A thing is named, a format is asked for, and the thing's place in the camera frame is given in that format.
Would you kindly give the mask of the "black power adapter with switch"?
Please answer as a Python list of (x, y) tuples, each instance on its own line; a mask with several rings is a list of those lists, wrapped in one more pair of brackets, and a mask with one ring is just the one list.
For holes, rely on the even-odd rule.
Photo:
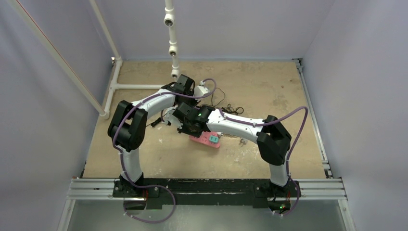
[(157, 118), (155, 121), (149, 123), (146, 125), (146, 127), (152, 127), (154, 128), (155, 126), (157, 126), (159, 123), (161, 123), (163, 120), (161, 117)]

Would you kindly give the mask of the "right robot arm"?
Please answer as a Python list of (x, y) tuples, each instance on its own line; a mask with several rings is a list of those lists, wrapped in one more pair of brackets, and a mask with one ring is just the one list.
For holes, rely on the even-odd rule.
[(289, 182), (286, 157), (292, 137), (278, 119), (244, 118), (230, 115), (211, 106), (193, 107), (182, 103), (168, 112), (180, 125), (178, 132), (200, 137), (204, 132), (222, 132), (251, 141), (258, 146), (261, 158), (268, 163), (270, 182), (284, 187)]

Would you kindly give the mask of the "teal white plug adapter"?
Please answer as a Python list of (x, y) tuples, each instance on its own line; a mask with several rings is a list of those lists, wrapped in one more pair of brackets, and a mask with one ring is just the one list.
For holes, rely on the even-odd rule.
[(219, 142), (219, 138), (217, 135), (210, 135), (208, 141), (213, 144), (217, 144)]

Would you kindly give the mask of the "pink triangular power socket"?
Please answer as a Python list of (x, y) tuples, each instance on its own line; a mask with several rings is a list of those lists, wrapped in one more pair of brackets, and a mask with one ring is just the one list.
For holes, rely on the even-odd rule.
[(206, 146), (210, 146), (210, 147), (213, 147), (213, 148), (219, 148), (220, 147), (220, 141), (217, 144), (213, 144), (213, 143), (210, 143), (208, 141), (208, 138), (209, 138), (210, 135), (217, 135), (218, 136), (217, 132), (213, 132), (213, 131), (205, 132), (205, 131), (203, 131), (199, 137), (195, 137), (193, 135), (190, 135), (189, 139), (194, 141), (194, 142), (204, 144)]

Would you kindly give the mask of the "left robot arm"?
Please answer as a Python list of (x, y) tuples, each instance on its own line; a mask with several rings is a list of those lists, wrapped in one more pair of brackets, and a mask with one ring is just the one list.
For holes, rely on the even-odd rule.
[(156, 93), (136, 102), (121, 101), (108, 128), (112, 145), (119, 151), (122, 168), (121, 180), (141, 190), (147, 189), (140, 167), (141, 146), (147, 120), (182, 100), (193, 100), (195, 81), (181, 75), (176, 82), (162, 86)]

